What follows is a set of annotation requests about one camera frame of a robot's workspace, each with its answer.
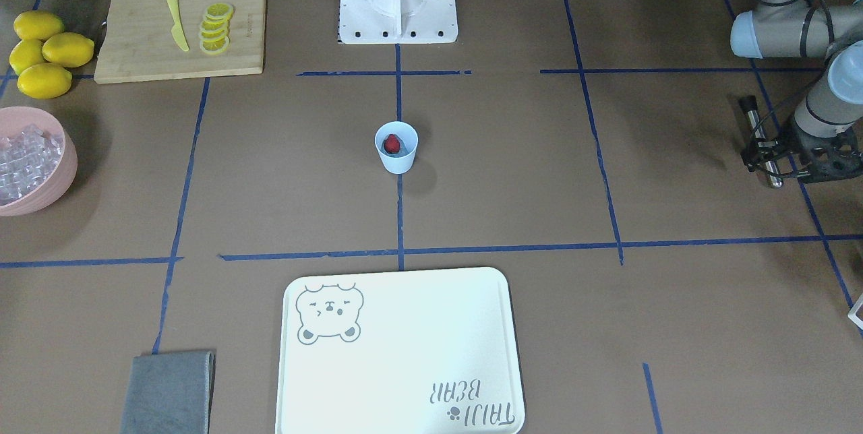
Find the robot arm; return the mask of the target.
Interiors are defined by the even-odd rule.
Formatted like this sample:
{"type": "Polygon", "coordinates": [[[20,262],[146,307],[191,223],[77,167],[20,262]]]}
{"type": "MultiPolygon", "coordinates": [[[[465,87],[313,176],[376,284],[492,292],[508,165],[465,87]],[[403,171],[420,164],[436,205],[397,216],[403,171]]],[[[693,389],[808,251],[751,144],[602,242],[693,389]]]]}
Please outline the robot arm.
{"type": "Polygon", "coordinates": [[[862,115],[862,9],[830,7],[825,0],[755,0],[755,8],[734,20],[730,45],[749,59],[822,59],[823,71],[796,105],[776,138],[762,131],[754,97],[739,100],[751,121],[751,138],[742,150],[750,172],[781,180],[777,161],[800,160],[792,178],[802,183],[853,179],[861,175],[861,150],[853,127],[862,115]]]}

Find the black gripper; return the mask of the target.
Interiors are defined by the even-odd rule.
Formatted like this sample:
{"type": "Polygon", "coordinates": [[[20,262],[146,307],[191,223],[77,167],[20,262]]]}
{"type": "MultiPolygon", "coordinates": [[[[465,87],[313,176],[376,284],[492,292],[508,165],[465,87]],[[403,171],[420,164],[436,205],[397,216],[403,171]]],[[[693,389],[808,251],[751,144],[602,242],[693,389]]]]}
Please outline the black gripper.
{"type": "Polygon", "coordinates": [[[789,154],[798,155],[801,164],[810,164],[816,158],[814,149],[820,147],[820,138],[804,132],[798,126],[783,126],[782,142],[751,140],[742,150],[746,169],[750,173],[781,173],[774,160],[785,158],[786,151],[789,154]]]}

